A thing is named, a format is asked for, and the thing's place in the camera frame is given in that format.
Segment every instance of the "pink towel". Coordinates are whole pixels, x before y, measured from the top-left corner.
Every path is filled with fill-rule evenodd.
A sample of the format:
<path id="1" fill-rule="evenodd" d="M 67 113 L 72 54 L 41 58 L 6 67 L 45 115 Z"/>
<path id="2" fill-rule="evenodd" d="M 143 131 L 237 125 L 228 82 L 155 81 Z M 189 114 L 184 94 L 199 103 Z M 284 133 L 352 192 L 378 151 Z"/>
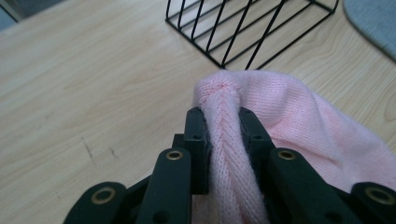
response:
<path id="1" fill-rule="evenodd" d="M 195 87 L 213 151 L 210 193 L 193 199 L 194 223 L 268 223 L 239 127 L 252 110 L 276 147 L 299 151 L 324 178 L 350 191 L 372 181 L 396 189 L 396 159 L 386 144 L 299 80 L 265 71 L 219 71 Z"/>

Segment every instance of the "pink cloth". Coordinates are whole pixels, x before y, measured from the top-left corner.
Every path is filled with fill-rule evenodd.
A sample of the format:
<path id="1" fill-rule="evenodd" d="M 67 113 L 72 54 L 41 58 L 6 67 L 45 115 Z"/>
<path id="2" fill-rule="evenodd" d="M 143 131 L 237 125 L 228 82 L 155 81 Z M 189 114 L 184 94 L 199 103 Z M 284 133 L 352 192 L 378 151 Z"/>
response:
<path id="1" fill-rule="evenodd" d="M 299 151 L 344 191 L 372 181 L 396 189 L 396 159 L 386 144 L 299 80 L 265 71 L 219 71 L 195 87 L 213 151 L 210 193 L 193 199 L 194 223 L 268 223 L 239 127 L 252 110 L 276 147 Z"/>

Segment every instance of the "gray fabric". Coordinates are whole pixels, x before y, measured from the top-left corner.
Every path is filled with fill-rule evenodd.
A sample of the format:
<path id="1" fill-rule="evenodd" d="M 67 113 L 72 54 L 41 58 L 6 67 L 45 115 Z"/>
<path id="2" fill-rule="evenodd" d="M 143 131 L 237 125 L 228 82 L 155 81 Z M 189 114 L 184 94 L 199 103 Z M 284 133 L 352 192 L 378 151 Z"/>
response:
<path id="1" fill-rule="evenodd" d="M 396 0 L 344 0 L 349 21 L 396 61 Z"/>

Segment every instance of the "wooden table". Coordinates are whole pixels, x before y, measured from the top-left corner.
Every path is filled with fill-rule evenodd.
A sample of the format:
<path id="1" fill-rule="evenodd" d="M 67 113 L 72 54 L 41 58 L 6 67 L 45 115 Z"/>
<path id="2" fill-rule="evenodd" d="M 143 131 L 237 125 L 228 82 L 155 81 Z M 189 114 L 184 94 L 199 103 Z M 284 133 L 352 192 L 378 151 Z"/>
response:
<path id="1" fill-rule="evenodd" d="M 132 186 L 218 68 L 166 1 L 68 0 L 0 34 L 0 223 L 62 223 L 87 188 Z M 336 14 L 266 67 L 299 78 L 396 153 L 396 66 Z"/>

